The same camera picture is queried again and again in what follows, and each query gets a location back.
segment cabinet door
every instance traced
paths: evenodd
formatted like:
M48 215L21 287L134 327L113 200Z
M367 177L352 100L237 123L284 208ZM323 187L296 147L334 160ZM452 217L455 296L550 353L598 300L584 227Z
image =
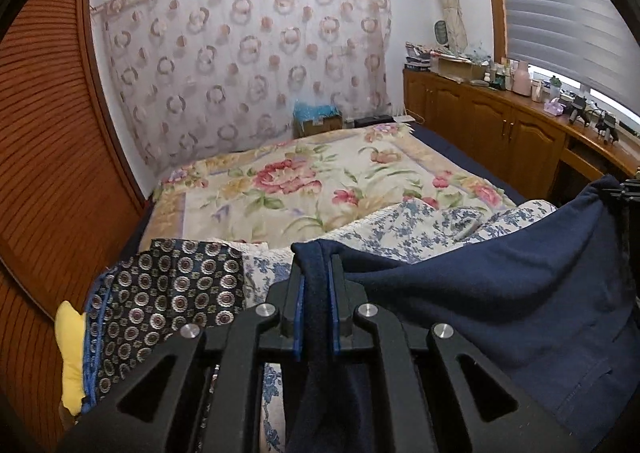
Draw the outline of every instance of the cabinet door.
M470 154L471 136L469 110L465 108L462 87L457 83L435 83L431 93L433 130Z
M513 111L507 182L525 198L546 198L556 175L564 133L542 119Z
M428 108L429 94L429 80L425 75L420 72L404 72L404 107L408 110L407 113L416 113L422 116L425 121L421 122L427 126L427 128L433 129L427 120L426 112Z
M511 107L476 94L469 100L469 110L473 123L471 157L498 178L506 179Z

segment metal screw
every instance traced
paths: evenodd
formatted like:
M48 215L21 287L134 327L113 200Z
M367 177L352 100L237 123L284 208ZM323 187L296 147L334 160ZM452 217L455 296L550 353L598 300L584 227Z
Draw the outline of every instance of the metal screw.
M440 339L449 339L453 335L453 327L446 323L438 323L433 327L433 333Z
M263 318L273 316L276 312L276 308L271 303L262 303L255 308L255 313Z
M378 307L373 303L363 303L358 307L358 314L365 318L373 318L378 313Z
M200 327L195 323L187 323L180 328L180 335L183 338L193 339L198 337L200 333Z

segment bottle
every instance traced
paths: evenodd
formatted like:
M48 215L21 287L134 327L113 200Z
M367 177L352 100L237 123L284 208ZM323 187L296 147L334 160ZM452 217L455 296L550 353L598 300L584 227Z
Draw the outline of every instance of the bottle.
M529 75L529 64L526 61L518 62L518 69L513 77L513 92L521 96L529 97L531 94L531 76Z
M556 76L553 76L549 81L549 100L556 99L556 97L560 97L560 90L562 87L562 81L560 81Z
M542 81L532 81L532 86L530 86L530 89L531 99L533 99L534 102L542 102L542 92L545 90Z
M507 89L503 65L495 65L495 88L502 91Z

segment yellow cushion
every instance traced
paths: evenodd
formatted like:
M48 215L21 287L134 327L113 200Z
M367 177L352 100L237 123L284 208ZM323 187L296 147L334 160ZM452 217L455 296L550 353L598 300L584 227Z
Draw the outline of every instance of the yellow cushion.
M82 350L85 314L80 315L68 301L56 312L56 341L62 354L62 405L71 415L82 408Z

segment floral bedspread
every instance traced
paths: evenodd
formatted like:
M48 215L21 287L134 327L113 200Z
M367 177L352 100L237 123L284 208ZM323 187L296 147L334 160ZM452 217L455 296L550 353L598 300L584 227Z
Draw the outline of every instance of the floral bedspread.
M555 210L544 200L530 200L517 208L496 213L480 224L481 211L468 208L437 211L413 198L335 229L323 238L358 251L418 263L465 245L514 233ZM263 303L269 287L289 277L292 261L290 249L242 253L242 288L247 307ZM282 371L276 364L268 363L264 367L261 421L260 451L284 453Z
M411 131L405 124L342 129L177 169L154 193L141 250L160 238L288 247L408 198L440 210L474 208L481 223L514 207L504 191Z

